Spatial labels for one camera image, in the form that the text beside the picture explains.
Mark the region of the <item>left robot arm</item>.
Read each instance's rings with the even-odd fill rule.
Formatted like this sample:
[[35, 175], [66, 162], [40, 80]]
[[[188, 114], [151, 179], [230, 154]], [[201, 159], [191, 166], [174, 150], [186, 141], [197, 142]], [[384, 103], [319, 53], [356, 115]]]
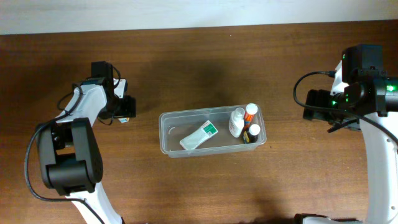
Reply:
[[72, 202], [87, 223], [124, 223], [101, 183], [103, 160], [93, 132], [95, 121], [136, 117], [136, 100], [111, 63], [93, 62], [90, 77], [72, 85], [70, 102], [54, 119], [38, 125], [28, 148], [37, 146], [44, 185], [57, 202]]

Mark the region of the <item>white green medicine box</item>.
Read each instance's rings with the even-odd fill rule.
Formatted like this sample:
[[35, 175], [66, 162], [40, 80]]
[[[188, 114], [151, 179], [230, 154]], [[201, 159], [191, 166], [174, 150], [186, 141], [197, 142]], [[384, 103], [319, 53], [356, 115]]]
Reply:
[[183, 138], [180, 145], [187, 151], [191, 151], [199, 147], [205, 141], [211, 139], [218, 133], [215, 125], [210, 121], [204, 122], [196, 131]]

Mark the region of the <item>dark bottle white cap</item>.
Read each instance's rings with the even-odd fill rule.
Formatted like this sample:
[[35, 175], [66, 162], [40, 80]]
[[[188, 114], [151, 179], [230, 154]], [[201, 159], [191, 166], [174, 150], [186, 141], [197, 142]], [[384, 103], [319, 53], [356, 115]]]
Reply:
[[243, 142], [245, 144], [255, 143], [259, 137], [261, 127], [258, 124], [252, 124], [243, 132]]

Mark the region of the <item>white spray bottle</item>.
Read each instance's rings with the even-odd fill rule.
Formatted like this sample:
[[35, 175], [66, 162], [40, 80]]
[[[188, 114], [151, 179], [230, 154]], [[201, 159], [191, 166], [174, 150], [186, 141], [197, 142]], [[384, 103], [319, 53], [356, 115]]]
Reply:
[[244, 127], [245, 110], [243, 108], [236, 108], [229, 120], [229, 131], [234, 138], [238, 138]]

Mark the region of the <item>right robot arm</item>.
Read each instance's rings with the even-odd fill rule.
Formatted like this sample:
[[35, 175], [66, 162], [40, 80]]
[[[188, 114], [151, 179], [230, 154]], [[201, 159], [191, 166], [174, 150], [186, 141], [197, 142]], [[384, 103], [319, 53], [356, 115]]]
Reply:
[[363, 134], [369, 205], [365, 223], [397, 223], [397, 78], [388, 76], [380, 45], [342, 51], [331, 90], [310, 90], [303, 118], [330, 124], [329, 133], [348, 128]]

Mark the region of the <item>gold lid small jar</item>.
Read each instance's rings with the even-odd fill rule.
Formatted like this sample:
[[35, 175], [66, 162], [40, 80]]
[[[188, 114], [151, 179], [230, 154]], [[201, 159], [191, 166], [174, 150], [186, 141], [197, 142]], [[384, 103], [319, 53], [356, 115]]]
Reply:
[[130, 118], [118, 118], [118, 120], [119, 120], [121, 123], [127, 123], [127, 122], [129, 122]]

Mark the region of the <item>orange tube white cap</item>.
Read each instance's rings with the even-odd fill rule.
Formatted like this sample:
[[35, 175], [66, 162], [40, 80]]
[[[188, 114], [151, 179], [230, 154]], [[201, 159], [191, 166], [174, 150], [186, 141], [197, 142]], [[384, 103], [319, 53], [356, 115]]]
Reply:
[[246, 105], [246, 112], [244, 115], [244, 129], [247, 129], [250, 126], [257, 112], [258, 112], [258, 107], [256, 104], [249, 103]]

